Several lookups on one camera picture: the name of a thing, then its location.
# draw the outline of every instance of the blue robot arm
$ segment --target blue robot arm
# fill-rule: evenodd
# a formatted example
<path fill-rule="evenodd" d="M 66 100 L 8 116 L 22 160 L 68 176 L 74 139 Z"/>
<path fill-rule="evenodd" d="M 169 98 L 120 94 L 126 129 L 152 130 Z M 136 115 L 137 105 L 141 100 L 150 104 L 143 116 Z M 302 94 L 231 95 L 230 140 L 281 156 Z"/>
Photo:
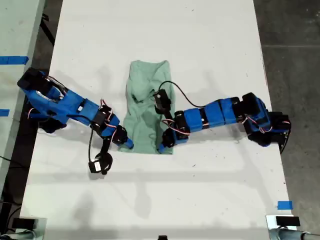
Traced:
<path fill-rule="evenodd" d="M 88 165 L 92 173 L 107 174 L 113 162 L 108 153 L 111 142 L 133 148 L 127 131 L 119 125 L 119 119 L 104 101 L 99 106 L 34 68 L 29 68 L 17 85 L 32 106 L 28 118 L 37 120 L 39 127 L 47 133 L 65 128 L 68 120 L 73 119 L 90 126 L 90 143 L 93 131 L 103 139 L 101 151 L 95 159 L 91 160 L 89 154 Z"/>
<path fill-rule="evenodd" d="M 170 114 L 171 100 L 166 91 L 160 89 L 154 96 L 155 110 L 165 116 L 162 122 L 168 125 L 158 146 L 159 153 L 186 143 L 193 132 L 235 123 L 243 123 L 250 140 L 263 147 L 278 143 L 282 152 L 291 131 L 289 117 L 281 112 L 269 112 L 252 92 L 242 96 L 242 101 L 238 97 L 218 99 L 202 107 L 177 111 L 174 117 Z"/>

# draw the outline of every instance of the concrete floor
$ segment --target concrete floor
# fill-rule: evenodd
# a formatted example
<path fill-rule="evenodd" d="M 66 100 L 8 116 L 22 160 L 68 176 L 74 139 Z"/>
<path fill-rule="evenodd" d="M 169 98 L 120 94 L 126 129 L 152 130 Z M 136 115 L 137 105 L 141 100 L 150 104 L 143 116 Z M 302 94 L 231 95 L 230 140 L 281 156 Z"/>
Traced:
<path fill-rule="evenodd" d="M 254 0 L 254 4 L 272 108 L 288 114 L 292 122 L 282 163 L 293 213 L 300 217 L 302 230 L 319 234 L 320 1 Z M 44 9 L 53 35 L 61 6 L 62 0 L 47 0 Z M 49 69 L 52 50 L 39 29 L 33 67 Z M 21 131 L 30 134 L 29 128 Z M 14 195 L 22 197 L 23 190 Z"/>

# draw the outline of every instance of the green towel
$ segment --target green towel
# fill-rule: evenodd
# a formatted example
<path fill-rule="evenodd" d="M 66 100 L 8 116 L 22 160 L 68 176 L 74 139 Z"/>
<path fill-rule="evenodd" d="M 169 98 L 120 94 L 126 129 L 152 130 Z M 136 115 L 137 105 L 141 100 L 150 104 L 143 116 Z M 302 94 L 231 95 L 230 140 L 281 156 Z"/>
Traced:
<path fill-rule="evenodd" d="M 158 154 L 157 148 L 162 141 L 162 134 L 168 127 L 161 122 L 164 116 L 156 113 L 153 95 L 164 81 L 171 81 L 168 61 L 151 63 L 137 60 L 131 63 L 126 84 L 128 112 L 123 125 L 134 147 L 133 149 L 120 147 L 120 151 Z M 165 83 L 161 89 L 165 89 L 171 99 L 171 114 L 173 115 L 175 93 L 172 84 Z M 172 154 L 172 149 L 167 149 L 165 153 Z"/>

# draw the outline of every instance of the white tabletop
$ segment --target white tabletop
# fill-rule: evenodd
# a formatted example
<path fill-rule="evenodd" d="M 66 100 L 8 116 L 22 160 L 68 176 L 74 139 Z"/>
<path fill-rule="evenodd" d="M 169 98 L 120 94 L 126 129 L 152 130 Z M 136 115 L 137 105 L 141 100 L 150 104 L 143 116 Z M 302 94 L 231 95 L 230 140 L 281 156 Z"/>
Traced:
<path fill-rule="evenodd" d="M 168 60 L 191 101 L 254 92 L 271 109 L 252 0 L 64 0 L 50 75 L 123 121 L 130 62 Z M 176 92 L 176 110 L 191 106 Z M 46 240 L 268 239 L 265 215 L 288 194 L 277 145 L 242 126 L 192 134 L 173 155 L 118 152 L 88 169 L 90 129 L 38 133 L 21 215 L 47 218 Z M 93 139 L 92 155 L 102 140 Z"/>

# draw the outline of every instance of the blue painter's tape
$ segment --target blue painter's tape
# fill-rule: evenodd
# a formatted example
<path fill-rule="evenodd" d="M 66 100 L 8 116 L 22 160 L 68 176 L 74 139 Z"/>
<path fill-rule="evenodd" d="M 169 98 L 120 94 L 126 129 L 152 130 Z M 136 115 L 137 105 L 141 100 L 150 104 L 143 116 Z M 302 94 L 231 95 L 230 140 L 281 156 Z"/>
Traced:
<path fill-rule="evenodd" d="M 0 117 L 8 117 L 9 116 L 9 109 L 0 109 Z"/>
<path fill-rule="evenodd" d="M 26 65 L 28 56 L 0 56 L 0 65 Z"/>
<path fill-rule="evenodd" d="M 278 210 L 292 210 L 294 206 L 292 201 L 278 201 Z"/>

